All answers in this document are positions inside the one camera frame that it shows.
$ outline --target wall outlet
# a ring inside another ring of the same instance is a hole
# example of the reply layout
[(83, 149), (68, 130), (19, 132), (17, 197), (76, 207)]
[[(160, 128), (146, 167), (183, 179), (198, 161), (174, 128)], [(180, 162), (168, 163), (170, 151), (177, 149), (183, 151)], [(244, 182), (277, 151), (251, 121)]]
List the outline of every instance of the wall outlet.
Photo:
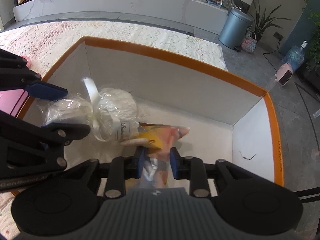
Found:
[(273, 36), (279, 41), (281, 41), (283, 39), (283, 36), (279, 32), (275, 32), (275, 34), (273, 34)]

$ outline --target white label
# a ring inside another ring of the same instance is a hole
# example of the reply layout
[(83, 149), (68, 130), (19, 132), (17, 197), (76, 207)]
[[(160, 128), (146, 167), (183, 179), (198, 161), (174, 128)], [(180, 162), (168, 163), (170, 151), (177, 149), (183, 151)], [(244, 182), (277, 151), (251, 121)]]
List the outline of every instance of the white label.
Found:
[(120, 120), (120, 127), (116, 131), (116, 140), (122, 141), (129, 138), (130, 135), (130, 121)]

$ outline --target gray ribbed panel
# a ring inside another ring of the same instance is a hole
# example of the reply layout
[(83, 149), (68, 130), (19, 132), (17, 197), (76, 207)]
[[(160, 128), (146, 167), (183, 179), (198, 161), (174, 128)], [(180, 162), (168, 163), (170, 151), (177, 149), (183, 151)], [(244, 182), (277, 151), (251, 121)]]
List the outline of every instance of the gray ribbed panel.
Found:
[(207, 199), (190, 197), (183, 188), (135, 189), (105, 201), (83, 228), (57, 237), (25, 233), (16, 240), (299, 240), (293, 230), (276, 236), (254, 236), (223, 221)]

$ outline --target white lace tablecloth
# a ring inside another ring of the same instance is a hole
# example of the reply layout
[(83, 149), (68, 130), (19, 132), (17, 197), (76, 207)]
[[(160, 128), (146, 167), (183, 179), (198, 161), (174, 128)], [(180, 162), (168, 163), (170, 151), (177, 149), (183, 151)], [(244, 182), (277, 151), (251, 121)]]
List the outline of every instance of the white lace tablecloth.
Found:
[(181, 54), (226, 69), (218, 44), (144, 25), (106, 21), (65, 21), (30, 25), (0, 33), (0, 48), (31, 59), (44, 76), (79, 38), (92, 36), (127, 41)]

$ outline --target trash can lid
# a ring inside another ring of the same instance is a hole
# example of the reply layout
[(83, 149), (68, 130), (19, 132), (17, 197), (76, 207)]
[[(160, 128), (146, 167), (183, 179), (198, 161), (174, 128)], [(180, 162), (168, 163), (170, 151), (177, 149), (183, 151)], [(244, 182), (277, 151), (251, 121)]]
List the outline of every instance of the trash can lid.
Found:
[(246, 23), (249, 23), (249, 24), (253, 23), (253, 18), (252, 18), (250, 15), (247, 15), (247, 14), (243, 13), (243, 12), (240, 11), (239, 9), (233, 8), (233, 9), (231, 10), (231, 13), (232, 13), (234, 16), (238, 17), (239, 19), (245, 21)]

